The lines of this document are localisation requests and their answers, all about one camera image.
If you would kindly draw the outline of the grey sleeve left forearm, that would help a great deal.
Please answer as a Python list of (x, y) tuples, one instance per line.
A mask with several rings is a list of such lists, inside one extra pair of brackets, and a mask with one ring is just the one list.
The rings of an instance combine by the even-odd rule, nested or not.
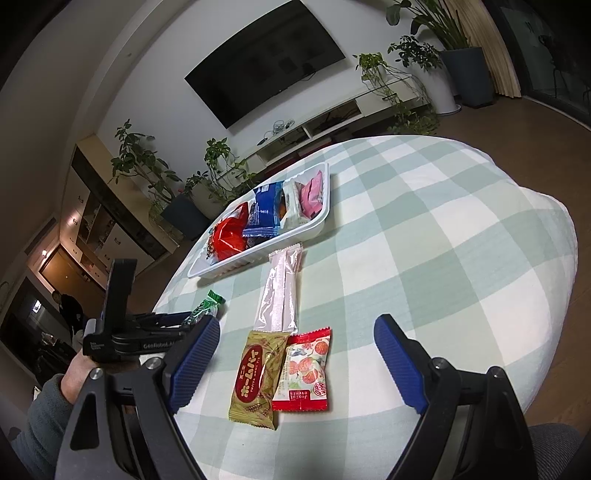
[(69, 374), (48, 380), (32, 402), (24, 430), (11, 442), (33, 479), (53, 479), (64, 432), (81, 389)]

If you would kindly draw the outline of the person's left hand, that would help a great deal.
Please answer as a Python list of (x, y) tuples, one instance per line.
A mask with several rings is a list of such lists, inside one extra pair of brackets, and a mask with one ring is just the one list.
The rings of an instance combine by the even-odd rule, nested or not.
[(96, 363), (90, 357), (78, 351), (72, 359), (65, 375), (61, 379), (60, 390), (64, 398), (74, 405), (89, 373), (95, 368), (102, 368), (109, 374), (134, 370), (139, 367), (137, 359), (118, 363)]

